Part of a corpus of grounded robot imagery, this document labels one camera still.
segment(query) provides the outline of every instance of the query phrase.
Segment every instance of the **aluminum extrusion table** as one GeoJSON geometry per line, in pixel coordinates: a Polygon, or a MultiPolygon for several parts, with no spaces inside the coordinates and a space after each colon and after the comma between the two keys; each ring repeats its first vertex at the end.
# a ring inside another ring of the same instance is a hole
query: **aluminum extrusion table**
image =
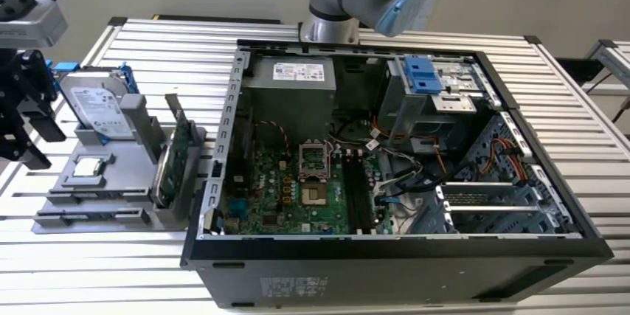
{"type": "MultiPolygon", "coordinates": [[[[163,95],[177,92],[185,115],[208,130],[204,154],[212,154],[237,38],[296,41],[297,30],[268,24],[127,20],[107,26],[82,65],[117,66],[125,61],[147,95],[149,114],[163,123],[173,123],[163,95]]],[[[361,31],[367,45],[486,52],[615,258],[519,304],[292,308],[265,314],[630,314],[630,144],[544,47],[531,42],[522,36],[432,32],[384,38],[361,31]]],[[[52,168],[28,171],[10,163],[0,175],[0,305],[12,305],[0,311],[221,314],[197,274],[179,268],[184,232],[30,233],[30,217],[77,142],[72,112],[61,101],[54,107],[68,139],[36,143],[52,168]]]]}

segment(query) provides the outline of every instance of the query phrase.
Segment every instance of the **chip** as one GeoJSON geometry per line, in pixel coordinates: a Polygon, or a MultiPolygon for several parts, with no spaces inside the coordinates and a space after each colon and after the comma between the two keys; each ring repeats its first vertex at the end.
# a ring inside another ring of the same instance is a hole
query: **chip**
{"type": "Polygon", "coordinates": [[[263,225],[277,225],[277,215],[263,215],[263,225]]]}

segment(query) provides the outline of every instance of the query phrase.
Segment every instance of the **blue drive bay latch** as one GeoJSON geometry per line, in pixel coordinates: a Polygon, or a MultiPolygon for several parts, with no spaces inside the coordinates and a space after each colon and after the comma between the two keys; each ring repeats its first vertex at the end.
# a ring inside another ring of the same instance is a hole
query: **blue drive bay latch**
{"type": "Polygon", "coordinates": [[[434,64],[427,57],[405,55],[403,59],[403,71],[407,76],[411,91],[415,94],[440,93],[440,78],[436,75],[434,64]]]}

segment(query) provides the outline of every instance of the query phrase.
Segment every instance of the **ram slot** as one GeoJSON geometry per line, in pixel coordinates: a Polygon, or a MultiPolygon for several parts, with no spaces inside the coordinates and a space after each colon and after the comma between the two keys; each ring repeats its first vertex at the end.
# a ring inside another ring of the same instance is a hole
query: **ram slot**
{"type": "Polygon", "coordinates": [[[361,157],[357,155],[344,156],[341,168],[349,231],[351,234],[369,234],[372,229],[372,213],[361,157]]]}

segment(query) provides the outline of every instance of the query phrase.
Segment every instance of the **sticker label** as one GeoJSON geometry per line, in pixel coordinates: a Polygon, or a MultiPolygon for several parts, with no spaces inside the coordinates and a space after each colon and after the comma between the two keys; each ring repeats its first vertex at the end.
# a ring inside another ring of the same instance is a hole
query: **sticker label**
{"type": "Polygon", "coordinates": [[[324,81],[324,64],[276,63],[273,80],[324,81]]]}
{"type": "Polygon", "coordinates": [[[369,141],[367,142],[365,148],[368,148],[369,150],[373,150],[373,148],[377,147],[379,144],[380,144],[380,143],[377,142],[377,140],[372,139],[372,140],[369,140],[369,141]]]}
{"type": "Polygon", "coordinates": [[[377,138],[377,136],[380,135],[380,131],[377,130],[377,128],[373,128],[369,132],[369,136],[372,136],[372,138],[377,138]]]}
{"type": "Polygon", "coordinates": [[[101,88],[70,88],[78,109],[92,129],[108,138],[129,138],[131,127],[116,96],[101,88]]]}
{"type": "Polygon", "coordinates": [[[440,82],[443,86],[455,86],[456,85],[456,79],[452,79],[451,77],[442,77],[440,82]]]}
{"type": "Polygon", "coordinates": [[[261,277],[263,297],[323,297],[328,277],[261,277]]]}

